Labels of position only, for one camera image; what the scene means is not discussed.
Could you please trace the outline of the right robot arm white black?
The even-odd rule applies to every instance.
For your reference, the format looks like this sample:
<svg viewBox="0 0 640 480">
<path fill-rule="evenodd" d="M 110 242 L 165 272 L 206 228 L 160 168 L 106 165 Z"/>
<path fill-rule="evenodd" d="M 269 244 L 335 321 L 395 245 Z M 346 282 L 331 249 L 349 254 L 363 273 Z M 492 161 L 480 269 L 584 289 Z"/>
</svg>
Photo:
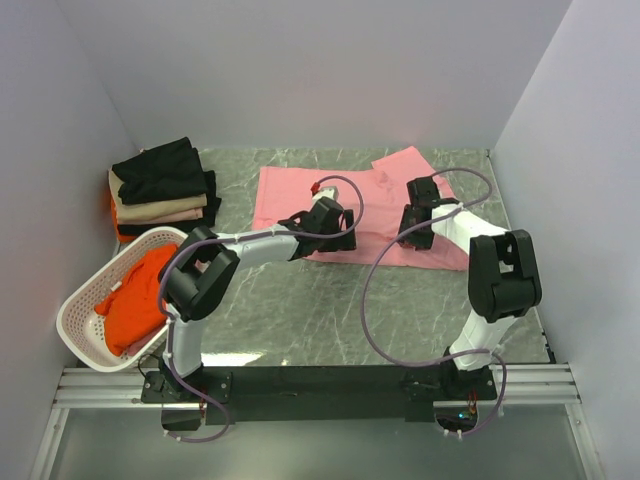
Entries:
<svg viewBox="0 0 640 480">
<path fill-rule="evenodd" d="M 400 242 L 430 250 L 442 237 L 468 257 L 469 317 L 448 348 L 455 376 L 467 378 L 489 365 L 506 331 L 542 299 L 533 240 L 525 230 L 507 230 L 460 210 L 452 199 L 431 206 L 406 205 Z"/>
</svg>

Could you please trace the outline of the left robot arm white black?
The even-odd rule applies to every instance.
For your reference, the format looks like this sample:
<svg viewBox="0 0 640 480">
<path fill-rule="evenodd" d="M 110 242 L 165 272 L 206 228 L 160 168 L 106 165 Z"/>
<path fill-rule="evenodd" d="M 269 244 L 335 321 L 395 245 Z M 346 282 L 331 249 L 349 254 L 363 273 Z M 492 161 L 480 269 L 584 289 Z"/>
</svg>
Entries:
<svg viewBox="0 0 640 480">
<path fill-rule="evenodd" d="M 352 251 L 362 216 L 331 196 L 321 196 L 310 210 L 266 229 L 239 234 L 216 234 L 204 226 L 193 229 L 159 276 L 160 310 L 168 324 L 160 371 L 177 398 L 200 393 L 200 321 L 217 309 L 237 272 L 316 252 Z"/>
</svg>

